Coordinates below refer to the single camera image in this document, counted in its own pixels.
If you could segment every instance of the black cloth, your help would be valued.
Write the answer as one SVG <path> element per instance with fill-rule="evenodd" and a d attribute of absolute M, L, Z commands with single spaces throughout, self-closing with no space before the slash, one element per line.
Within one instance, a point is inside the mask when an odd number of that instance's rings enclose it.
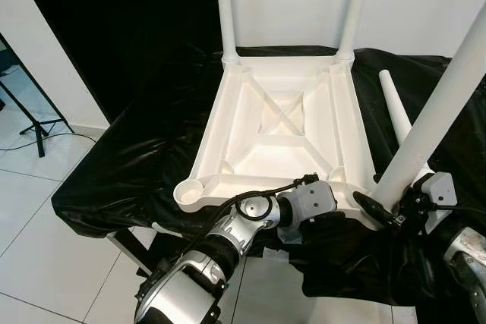
<path fill-rule="evenodd" d="M 239 49 L 240 55 L 333 55 L 316 46 Z M 214 208 L 182 212 L 172 198 L 187 178 L 222 76 L 221 55 L 186 46 L 171 57 L 144 91 L 113 123 L 52 197 L 56 214 L 78 234 L 105 237 L 133 225 L 161 226 L 193 236 Z M 375 169 L 383 173 L 398 149 L 378 72 L 392 74 L 411 122 L 449 63 L 439 56 L 398 56 L 376 49 L 355 53 L 352 76 Z M 484 209 L 486 202 L 486 97 L 483 80 L 429 160 L 452 173 L 459 203 Z M 484 231 L 484 216 L 455 212 L 451 219 Z M 394 241 L 386 231 L 333 213 L 302 227 L 302 245 L 282 244 L 275 231 L 256 237 L 263 247 L 290 252 L 304 273 L 309 296 L 355 297 L 413 305 L 450 298 L 459 291 L 421 237 Z"/>

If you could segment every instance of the white tile floor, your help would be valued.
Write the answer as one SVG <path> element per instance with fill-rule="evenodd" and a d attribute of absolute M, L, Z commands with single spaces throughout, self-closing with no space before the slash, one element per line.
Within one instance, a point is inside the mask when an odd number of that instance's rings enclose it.
<path fill-rule="evenodd" d="M 25 122 L 20 112 L 0 112 L 0 148 L 33 140 L 17 134 Z M 93 142 L 73 136 L 46 142 L 43 159 L 35 146 L 0 153 L 0 322 L 131 324 L 142 281 L 137 267 L 107 240 L 76 235 L 50 203 Z M 145 228 L 134 233 L 146 245 L 154 236 Z M 220 302 L 220 319 L 223 324 L 416 322 L 413 308 L 397 311 L 393 321 L 387 305 L 309 299 L 300 285 L 301 274 L 291 266 L 244 260 Z"/>

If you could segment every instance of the white wall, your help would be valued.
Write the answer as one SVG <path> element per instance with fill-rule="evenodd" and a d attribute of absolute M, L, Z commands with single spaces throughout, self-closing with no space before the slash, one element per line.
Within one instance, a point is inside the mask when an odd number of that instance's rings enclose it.
<path fill-rule="evenodd" d="M 70 124 L 109 126 L 34 0 L 0 0 L 0 32 Z"/>
<path fill-rule="evenodd" d="M 356 48 L 452 56 L 485 0 L 366 0 Z M 239 46 L 339 45 L 347 0 L 232 0 Z"/>

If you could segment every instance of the tripod stand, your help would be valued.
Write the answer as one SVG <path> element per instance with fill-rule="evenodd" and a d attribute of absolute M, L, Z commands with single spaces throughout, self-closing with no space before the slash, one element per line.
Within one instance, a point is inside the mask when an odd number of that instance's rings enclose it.
<path fill-rule="evenodd" d="M 59 121 L 62 121 L 66 124 L 69 130 L 74 133 L 74 131 L 69 126 L 68 122 L 64 119 L 64 117 L 60 117 L 58 119 L 53 119 L 51 121 L 38 121 L 36 120 L 29 111 L 22 105 L 22 103 L 15 97 L 14 94 L 5 86 L 4 83 L 0 80 L 0 87 L 7 93 L 8 96 L 14 101 L 14 103 L 20 108 L 20 110 L 25 114 L 26 117 L 32 122 L 30 127 L 25 128 L 19 134 L 25 134 L 28 131 L 33 130 L 36 134 L 36 142 L 37 142 L 37 151 L 39 152 L 39 157 L 44 157 L 46 155 L 46 151 L 44 150 L 44 143 L 43 138 L 49 135 L 49 132 L 44 129 L 44 125 L 54 124 Z"/>

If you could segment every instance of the silver robot arm segment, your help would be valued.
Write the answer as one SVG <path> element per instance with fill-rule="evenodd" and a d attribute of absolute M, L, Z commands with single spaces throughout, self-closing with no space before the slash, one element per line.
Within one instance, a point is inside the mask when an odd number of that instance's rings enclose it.
<path fill-rule="evenodd" d="M 238 201 L 206 237 L 140 296 L 135 322 L 140 324 L 211 324 L 240 259 L 262 229 L 298 236 L 301 222 L 336 209 L 328 183 L 298 185 L 277 196 L 263 192 Z"/>

